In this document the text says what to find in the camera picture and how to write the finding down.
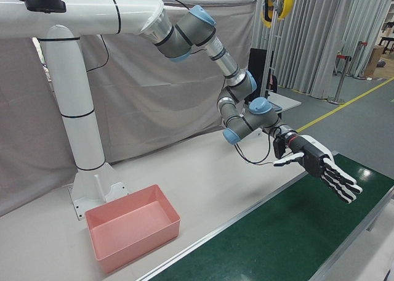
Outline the robot hand black palm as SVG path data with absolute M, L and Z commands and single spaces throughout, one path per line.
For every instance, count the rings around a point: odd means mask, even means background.
M 287 147 L 292 155 L 273 162 L 273 166 L 284 166 L 298 162 L 308 174 L 320 178 L 345 203 L 350 204 L 363 189 L 356 179 L 336 165 L 329 149 L 312 136 L 292 136 Z

